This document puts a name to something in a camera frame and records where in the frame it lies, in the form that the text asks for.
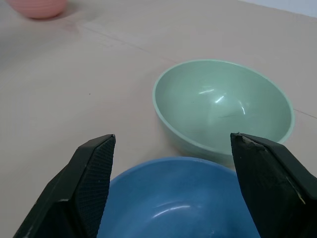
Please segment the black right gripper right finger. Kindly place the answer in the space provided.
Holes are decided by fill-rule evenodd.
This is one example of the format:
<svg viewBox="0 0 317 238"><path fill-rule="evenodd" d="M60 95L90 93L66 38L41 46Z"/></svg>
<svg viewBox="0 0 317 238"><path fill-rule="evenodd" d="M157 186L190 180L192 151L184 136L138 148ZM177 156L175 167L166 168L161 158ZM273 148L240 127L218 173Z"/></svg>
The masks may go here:
<svg viewBox="0 0 317 238"><path fill-rule="evenodd" d="M317 178L282 144L230 135L242 196L261 238L317 238Z"/></svg>

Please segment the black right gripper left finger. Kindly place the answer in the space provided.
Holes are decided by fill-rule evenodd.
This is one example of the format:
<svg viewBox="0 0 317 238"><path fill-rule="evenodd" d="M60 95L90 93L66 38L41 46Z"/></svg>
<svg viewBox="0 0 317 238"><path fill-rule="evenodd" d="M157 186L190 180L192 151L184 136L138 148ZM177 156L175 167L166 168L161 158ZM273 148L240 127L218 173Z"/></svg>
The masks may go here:
<svg viewBox="0 0 317 238"><path fill-rule="evenodd" d="M79 146L46 185L13 238L97 238L105 209L116 138Z"/></svg>

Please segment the green bowl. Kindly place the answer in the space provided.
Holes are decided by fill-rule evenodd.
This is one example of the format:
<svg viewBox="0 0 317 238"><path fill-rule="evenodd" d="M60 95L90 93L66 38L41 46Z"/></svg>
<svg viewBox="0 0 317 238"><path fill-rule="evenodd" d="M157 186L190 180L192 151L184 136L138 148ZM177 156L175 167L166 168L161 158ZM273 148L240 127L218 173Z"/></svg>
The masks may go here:
<svg viewBox="0 0 317 238"><path fill-rule="evenodd" d="M284 143L295 116L271 80L236 63L199 59L165 71L153 105L172 145L187 156L233 165L230 135L244 133Z"/></svg>

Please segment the blue bowl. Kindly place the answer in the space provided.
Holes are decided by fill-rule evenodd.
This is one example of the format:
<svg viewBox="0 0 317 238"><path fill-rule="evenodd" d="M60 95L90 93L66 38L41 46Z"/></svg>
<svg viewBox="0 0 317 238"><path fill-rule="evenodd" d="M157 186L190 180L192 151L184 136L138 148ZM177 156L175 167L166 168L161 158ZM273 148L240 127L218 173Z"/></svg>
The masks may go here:
<svg viewBox="0 0 317 238"><path fill-rule="evenodd" d="M236 173L191 157L151 160L110 182L97 238L260 238Z"/></svg>

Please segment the red bowl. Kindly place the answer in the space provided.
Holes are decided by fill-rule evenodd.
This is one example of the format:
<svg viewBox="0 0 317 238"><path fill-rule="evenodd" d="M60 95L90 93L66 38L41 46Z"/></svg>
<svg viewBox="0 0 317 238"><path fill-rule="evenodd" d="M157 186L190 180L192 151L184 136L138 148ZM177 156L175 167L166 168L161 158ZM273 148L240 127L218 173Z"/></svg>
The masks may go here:
<svg viewBox="0 0 317 238"><path fill-rule="evenodd" d="M67 0L5 0L13 10L24 17L48 19L61 14Z"/></svg>

